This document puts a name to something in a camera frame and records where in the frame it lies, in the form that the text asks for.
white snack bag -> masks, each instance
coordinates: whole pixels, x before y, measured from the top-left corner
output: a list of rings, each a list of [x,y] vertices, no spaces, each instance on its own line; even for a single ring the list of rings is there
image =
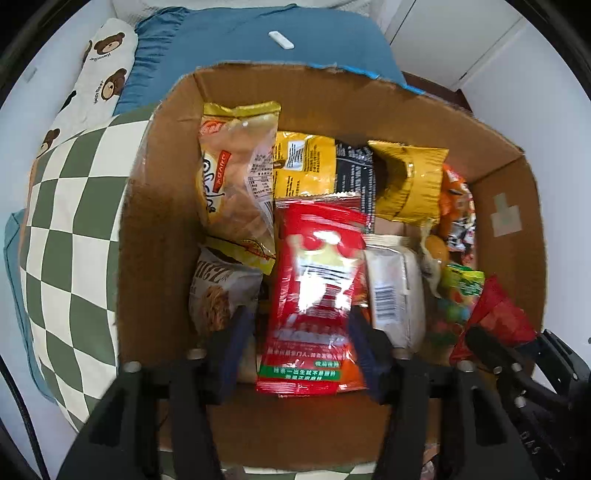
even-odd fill
[[[189,312],[201,347],[211,332],[224,329],[239,306],[253,313],[258,303],[262,272],[226,262],[202,248],[189,294]],[[255,338],[249,338],[238,369],[238,381],[256,381]]]
[[[394,348],[419,350],[425,337],[423,281],[416,254],[393,235],[364,235],[374,328]]]

barcode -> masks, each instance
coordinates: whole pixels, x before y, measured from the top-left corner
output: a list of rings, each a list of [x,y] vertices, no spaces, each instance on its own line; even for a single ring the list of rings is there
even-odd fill
[[[287,145],[287,161],[283,167],[286,170],[298,170],[304,167],[305,140],[293,140]]]
[[[376,287],[374,289],[375,321],[398,323],[398,307],[394,287]]]

food packaging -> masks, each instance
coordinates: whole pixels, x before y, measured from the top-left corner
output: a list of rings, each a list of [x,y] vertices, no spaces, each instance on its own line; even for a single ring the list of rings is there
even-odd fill
[[[277,102],[226,108],[206,103],[196,185],[207,234],[224,254],[268,274],[275,262],[272,148]]]
[[[423,281],[417,255],[404,238],[365,235],[369,304],[374,328],[394,348],[417,352],[425,336]]]
[[[441,165],[444,148],[423,148],[370,140],[368,145],[385,162],[388,182],[375,203],[375,214],[386,220],[422,224],[439,221]]]
[[[502,345],[509,347],[531,342],[537,335],[525,312],[513,304],[495,275],[486,279],[482,295],[449,356],[450,365],[472,356],[465,336],[467,330],[476,324],[493,334]]]
[[[229,263],[202,248],[189,293],[189,312],[201,348],[212,332],[223,330],[239,306],[256,310],[262,272],[240,263]],[[256,378],[255,338],[248,343],[238,368],[238,380],[254,383]]]
[[[363,213],[327,205],[288,208],[257,391],[322,395],[363,388],[346,322],[363,289],[365,221]]]
[[[277,238],[283,239],[284,214],[293,203],[305,203],[315,205],[331,205],[334,207],[348,208],[361,211],[361,194],[357,192],[326,193],[324,195],[309,195],[305,197],[285,197],[275,199],[275,230]]]
[[[432,220],[425,221],[421,227],[421,270],[423,277],[429,285],[431,294],[440,299],[441,295],[437,291],[439,281],[441,280],[441,270],[447,264],[449,253],[447,246],[439,237],[430,235]]]
[[[466,180],[449,165],[443,164],[439,197],[441,219],[438,235],[447,242],[452,260],[475,267],[476,211]]]
[[[447,264],[441,275],[443,297],[437,301],[437,316],[430,340],[441,346],[454,345],[482,294],[484,272],[464,265]]]
[[[368,147],[352,147],[321,135],[280,131],[273,160],[276,199],[357,192],[361,211],[368,215],[368,231],[373,231],[375,176]]]

tape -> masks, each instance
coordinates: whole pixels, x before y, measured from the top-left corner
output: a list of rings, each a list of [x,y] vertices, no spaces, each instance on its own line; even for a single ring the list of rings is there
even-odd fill
[[[521,217],[519,206],[511,207],[507,204],[507,196],[504,193],[494,197],[496,212],[491,214],[492,232],[494,237],[521,232]]]

cardboard box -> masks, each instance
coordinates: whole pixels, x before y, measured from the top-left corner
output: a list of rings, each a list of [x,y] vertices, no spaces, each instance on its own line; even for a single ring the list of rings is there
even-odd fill
[[[465,111],[390,82],[304,66],[224,64],[177,83],[155,113],[129,185],[120,234],[122,362],[157,365],[194,345],[187,305],[203,237],[194,187],[203,102],[233,107],[267,100],[281,103],[281,130],[353,145],[376,139],[448,148],[447,162],[467,178],[475,198],[480,268],[497,274],[541,326],[540,205],[518,147]],[[380,222],[377,233],[387,227]],[[363,392],[279,399],[241,385],[210,416],[222,462],[306,469],[375,460],[388,409]],[[436,423],[430,428],[434,434]]]

